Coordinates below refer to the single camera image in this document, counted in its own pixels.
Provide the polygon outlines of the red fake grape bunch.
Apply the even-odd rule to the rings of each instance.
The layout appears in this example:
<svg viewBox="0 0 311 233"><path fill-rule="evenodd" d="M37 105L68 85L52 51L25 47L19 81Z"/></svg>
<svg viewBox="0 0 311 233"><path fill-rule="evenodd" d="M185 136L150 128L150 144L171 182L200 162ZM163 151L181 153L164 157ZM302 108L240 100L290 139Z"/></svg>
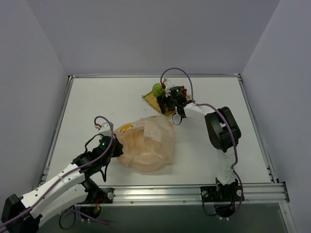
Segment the red fake grape bunch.
<svg viewBox="0 0 311 233"><path fill-rule="evenodd" d="M183 94L184 96L186 96L186 95L187 95L187 89L186 89L184 86L181 86L180 88L181 88L182 94Z"/></svg>

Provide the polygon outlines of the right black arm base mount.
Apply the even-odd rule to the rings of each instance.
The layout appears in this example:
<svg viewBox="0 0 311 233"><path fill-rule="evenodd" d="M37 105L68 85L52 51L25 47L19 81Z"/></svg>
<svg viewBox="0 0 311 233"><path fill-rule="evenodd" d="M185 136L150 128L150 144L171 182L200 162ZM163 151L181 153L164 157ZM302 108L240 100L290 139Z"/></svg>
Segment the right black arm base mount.
<svg viewBox="0 0 311 233"><path fill-rule="evenodd" d="M226 185L219 183L212 186L201 186L200 191L204 213L208 216L217 216L220 220L229 221L245 201L243 187L237 181ZM213 213L206 210L205 203L213 204Z"/></svg>

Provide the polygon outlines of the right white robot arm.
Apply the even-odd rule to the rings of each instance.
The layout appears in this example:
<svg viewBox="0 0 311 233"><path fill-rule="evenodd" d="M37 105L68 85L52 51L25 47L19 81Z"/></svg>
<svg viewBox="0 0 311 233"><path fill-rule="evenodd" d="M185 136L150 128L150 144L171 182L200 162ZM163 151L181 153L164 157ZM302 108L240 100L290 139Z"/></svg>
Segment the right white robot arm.
<svg viewBox="0 0 311 233"><path fill-rule="evenodd" d="M188 100L182 86L166 86L161 83L156 93L156 100L162 113L176 110L181 119L193 118L205 123L212 146L218 153L216 184L222 192L240 188L241 181L234 166L238 163L237 145L241 130L231 112L225 106L215 108L211 104L196 103Z"/></svg>

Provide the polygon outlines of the translucent banana print plastic bag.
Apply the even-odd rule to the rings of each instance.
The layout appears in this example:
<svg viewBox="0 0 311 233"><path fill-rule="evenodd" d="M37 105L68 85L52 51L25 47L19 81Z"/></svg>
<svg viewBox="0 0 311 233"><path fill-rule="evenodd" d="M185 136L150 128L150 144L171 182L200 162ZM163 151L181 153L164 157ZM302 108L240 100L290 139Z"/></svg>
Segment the translucent banana print plastic bag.
<svg viewBox="0 0 311 233"><path fill-rule="evenodd" d="M173 163L174 124L164 116L149 116L114 130L123 145L118 161L139 172L154 172Z"/></svg>

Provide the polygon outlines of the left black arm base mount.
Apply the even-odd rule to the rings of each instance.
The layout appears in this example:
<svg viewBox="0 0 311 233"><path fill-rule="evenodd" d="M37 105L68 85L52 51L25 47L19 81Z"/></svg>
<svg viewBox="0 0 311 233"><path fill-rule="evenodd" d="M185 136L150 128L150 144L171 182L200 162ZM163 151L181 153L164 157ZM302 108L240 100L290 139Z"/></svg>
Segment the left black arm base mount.
<svg viewBox="0 0 311 233"><path fill-rule="evenodd" d="M86 199L82 201L82 204L94 204L93 207L80 207L79 215L82 219L90 219L92 217L98 220L101 214L102 208L99 204L112 204L115 196L115 189L112 187L100 188L92 179L87 179L82 182L81 185L86 193Z"/></svg>

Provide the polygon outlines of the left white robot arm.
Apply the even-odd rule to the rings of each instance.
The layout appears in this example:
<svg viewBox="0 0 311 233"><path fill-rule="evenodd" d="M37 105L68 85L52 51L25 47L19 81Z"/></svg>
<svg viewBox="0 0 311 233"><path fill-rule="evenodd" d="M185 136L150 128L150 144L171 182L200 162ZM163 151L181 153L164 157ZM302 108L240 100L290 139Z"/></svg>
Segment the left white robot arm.
<svg viewBox="0 0 311 233"><path fill-rule="evenodd" d="M107 195L91 179L106 170L112 158L123 154L123 146L115 136L102 136L93 150L85 151L72 160L58 175L33 191L18 197L9 196L1 215L3 233L35 233L50 218L73 205L96 202Z"/></svg>

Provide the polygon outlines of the green fake guava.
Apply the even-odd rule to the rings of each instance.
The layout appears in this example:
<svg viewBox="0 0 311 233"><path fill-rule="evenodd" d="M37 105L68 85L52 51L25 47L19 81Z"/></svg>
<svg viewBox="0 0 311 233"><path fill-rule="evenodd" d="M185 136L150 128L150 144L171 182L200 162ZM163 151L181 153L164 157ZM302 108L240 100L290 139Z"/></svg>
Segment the green fake guava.
<svg viewBox="0 0 311 233"><path fill-rule="evenodd" d="M155 83L152 87L152 93L154 96L159 97L163 94L164 88L160 83Z"/></svg>

